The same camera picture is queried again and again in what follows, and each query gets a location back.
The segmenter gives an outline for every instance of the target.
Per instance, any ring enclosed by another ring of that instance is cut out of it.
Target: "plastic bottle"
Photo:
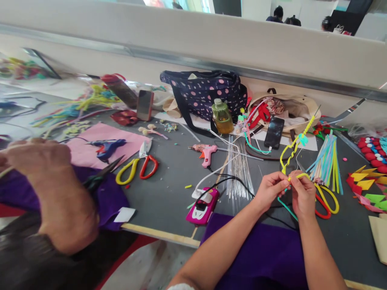
[[[215,99],[212,105],[212,119],[218,128],[219,133],[229,134],[234,131],[233,119],[229,107],[221,99]]]
[[[131,109],[137,108],[136,94],[116,75],[104,75],[101,80]]]

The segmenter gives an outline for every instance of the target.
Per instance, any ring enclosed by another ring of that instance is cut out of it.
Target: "navy blue bag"
[[[202,135],[213,137],[208,131],[193,125],[190,113],[210,121],[211,129],[217,132],[212,121],[211,106],[214,99],[219,98],[227,103],[234,123],[238,120],[240,109],[247,106],[247,89],[241,84],[241,79],[235,72],[223,70],[172,72],[166,70],[160,74],[160,80],[172,86],[177,105],[187,125]]]

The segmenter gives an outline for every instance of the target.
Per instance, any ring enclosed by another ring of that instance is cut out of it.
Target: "yellow scissors handle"
[[[136,158],[136,159],[133,159],[132,161],[130,161],[127,165],[125,165],[117,174],[116,176],[116,183],[118,185],[126,185],[128,184],[129,182],[131,182],[134,178],[134,175],[136,174],[136,169],[137,169],[137,163],[140,161],[139,158]],[[132,166],[132,170],[130,171],[130,175],[129,175],[129,178],[125,181],[121,181],[121,176],[122,174],[126,171],[126,169],[128,169],[129,167]]]
[[[322,185],[321,185],[321,187],[320,187],[317,183],[315,183],[314,185],[315,185],[315,187],[317,188],[318,192],[320,193],[322,200],[323,200],[324,203],[327,205],[329,211],[330,211],[331,213],[333,213],[333,214],[337,214],[337,213],[339,212],[340,207],[339,207],[339,202],[337,201],[337,198],[335,197],[335,195],[333,194],[333,192],[330,191],[330,190],[329,190],[328,188],[326,188],[325,186],[322,186]],[[335,205],[336,205],[335,210],[332,210],[331,207],[329,206],[329,204],[328,204],[328,202],[327,202],[327,200],[326,200],[326,198],[325,198],[325,196],[324,196],[323,191],[321,190],[321,188],[324,189],[326,192],[328,192],[328,193],[331,195],[331,197],[333,198],[333,201],[335,202]]]

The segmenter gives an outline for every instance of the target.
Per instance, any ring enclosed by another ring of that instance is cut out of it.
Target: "hot glue gun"
[[[204,158],[204,161],[202,163],[202,166],[204,168],[207,168],[211,165],[211,154],[216,152],[218,150],[218,146],[216,145],[206,145],[206,144],[196,144],[194,146],[188,147],[188,149],[195,150],[197,152],[201,152],[199,158]]]
[[[98,159],[109,164],[109,158],[113,155],[118,147],[126,144],[126,140],[98,140],[88,142],[87,144],[99,147],[99,149],[96,151]]]

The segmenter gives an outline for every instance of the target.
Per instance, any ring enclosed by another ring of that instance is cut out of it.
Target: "mirror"
[[[102,0],[272,21],[387,41],[386,0]]]

